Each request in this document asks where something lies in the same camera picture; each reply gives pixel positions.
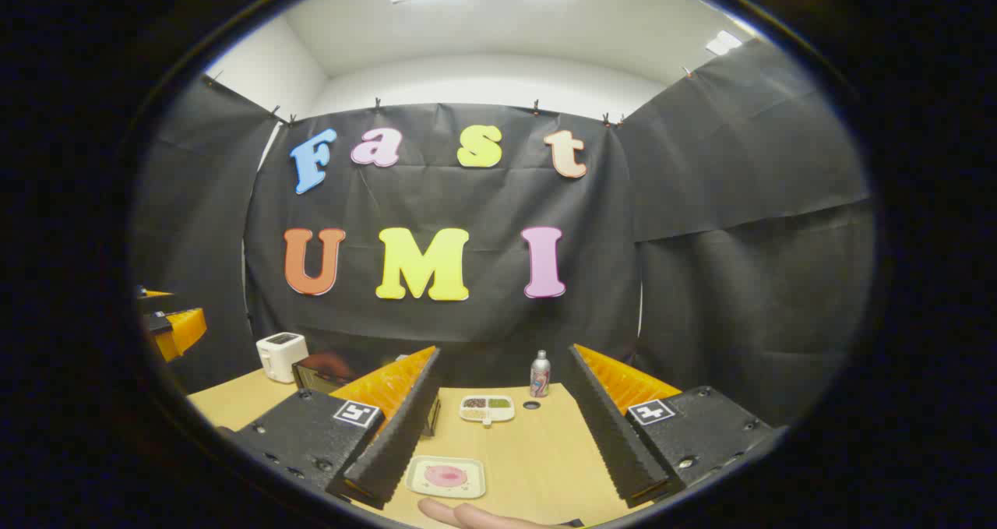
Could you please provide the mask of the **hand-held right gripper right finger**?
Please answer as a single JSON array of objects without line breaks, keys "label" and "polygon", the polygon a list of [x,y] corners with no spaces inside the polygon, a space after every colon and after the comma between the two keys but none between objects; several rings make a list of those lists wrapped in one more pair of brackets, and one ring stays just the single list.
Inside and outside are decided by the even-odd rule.
[{"label": "hand-held right gripper right finger", "polygon": [[562,374],[630,507],[716,477],[777,437],[775,427],[716,388],[678,390],[579,344],[569,349]]}]

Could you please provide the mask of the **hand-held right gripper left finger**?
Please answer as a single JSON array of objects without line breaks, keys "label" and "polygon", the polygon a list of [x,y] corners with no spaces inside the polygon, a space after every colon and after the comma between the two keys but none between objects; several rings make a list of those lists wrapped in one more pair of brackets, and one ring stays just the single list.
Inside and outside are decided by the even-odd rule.
[{"label": "hand-held right gripper left finger", "polygon": [[421,349],[332,392],[300,387],[232,442],[293,485],[381,509],[437,402],[441,355]]}]

